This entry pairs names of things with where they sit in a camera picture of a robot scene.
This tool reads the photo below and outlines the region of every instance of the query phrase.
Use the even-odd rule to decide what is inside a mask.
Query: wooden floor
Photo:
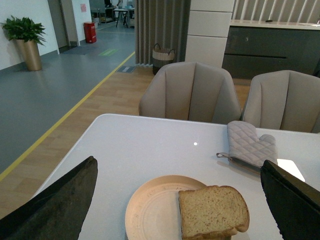
[[[154,75],[150,67],[115,72],[0,181],[0,219],[26,203],[91,122],[106,113],[138,115],[138,104]],[[250,82],[234,79],[241,107]]]

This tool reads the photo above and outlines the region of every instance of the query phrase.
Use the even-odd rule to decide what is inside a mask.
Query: gray oven mitt
[[[228,158],[231,163],[240,165],[256,173],[265,160],[277,164],[276,139],[269,134],[257,137],[256,127],[245,121],[232,121],[227,125],[229,154],[217,153],[218,158]]]

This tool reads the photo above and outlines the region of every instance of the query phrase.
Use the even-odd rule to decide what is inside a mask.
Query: green plant
[[[45,34],[44,26],[41,23],[34,23],[29,17],[22,19],[11,16],[12,19],[7,18],[2,28],[7,30],[9,40],[20,39],[25,42],[34,40],[36,43],[44,45],[41,41],[46,40],[42,37]]]

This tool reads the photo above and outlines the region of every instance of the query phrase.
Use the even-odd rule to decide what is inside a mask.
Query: potted plant
[[[42,69],[38,44],[44,45],[45,39],[42,37],[44,26],[41,23],[34,23],[30,18],[17,18],[11,16],[2,23],[2,28],[7,31],[9,40],[16,40],[22,53],[22,57],[29,71]]]

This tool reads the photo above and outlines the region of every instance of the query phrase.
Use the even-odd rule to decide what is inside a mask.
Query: beige chair
[[[282,70],[252,79],[241,119],[257,128],[320,132],[320,78]]]
[[[241,107],[230,74],[200,62],[163,66],[139,104],[139,115],[227,124],[239,120]]]

